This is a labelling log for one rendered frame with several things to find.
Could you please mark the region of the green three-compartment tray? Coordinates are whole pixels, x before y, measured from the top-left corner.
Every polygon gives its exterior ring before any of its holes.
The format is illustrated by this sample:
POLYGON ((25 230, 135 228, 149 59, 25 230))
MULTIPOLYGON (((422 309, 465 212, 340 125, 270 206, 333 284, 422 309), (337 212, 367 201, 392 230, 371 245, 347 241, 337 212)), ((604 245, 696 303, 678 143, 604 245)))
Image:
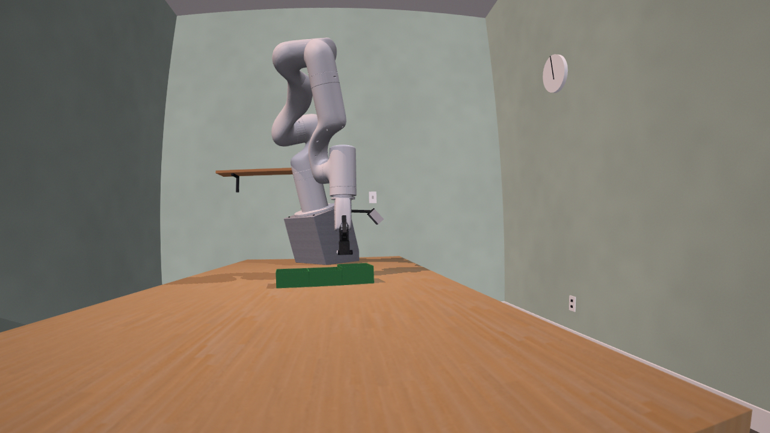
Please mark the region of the green three-compartment tray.
POLYGON ((350 263, 337 264, 337 268, 277 269, 277 288, 374 283, 374 266, 371 265, 368 263, 350 263))

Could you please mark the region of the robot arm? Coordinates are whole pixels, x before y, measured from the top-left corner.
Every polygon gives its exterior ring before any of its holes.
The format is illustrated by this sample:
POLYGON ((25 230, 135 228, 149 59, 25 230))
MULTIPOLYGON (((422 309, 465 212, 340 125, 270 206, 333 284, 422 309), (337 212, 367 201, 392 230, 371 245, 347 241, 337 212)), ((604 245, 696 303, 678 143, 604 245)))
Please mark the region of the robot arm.
POLYGON ((328 156, 332 136, 347 122, 335 62, 336 45, 330 38, 312 39, 282 42, 272 56, 273 66, 287 80, 287 101, 273 122, 273 142, 278 146, 306 143, 291 159, 301 206, 295 217, 334 208, 325 197, 326 183, 330 184, 331 197, 357 195, 356 148, 331 146, 328 156), (308 76, 300 71, 302 68, 307 68, 308 76), (312 97, 316 114, 305 115, 312 97))

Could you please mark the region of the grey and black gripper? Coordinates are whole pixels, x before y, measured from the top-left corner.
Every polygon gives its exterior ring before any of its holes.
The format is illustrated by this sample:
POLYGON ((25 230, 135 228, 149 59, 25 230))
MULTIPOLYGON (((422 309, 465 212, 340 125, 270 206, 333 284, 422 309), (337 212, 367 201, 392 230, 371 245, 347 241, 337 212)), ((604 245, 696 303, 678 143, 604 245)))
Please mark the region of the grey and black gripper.
POLYGON ((334 200, 334 230, 339 229, 339 254, 350 254, 351 200, 354 199, 355 197, 331 197, 331 200, 334 200))

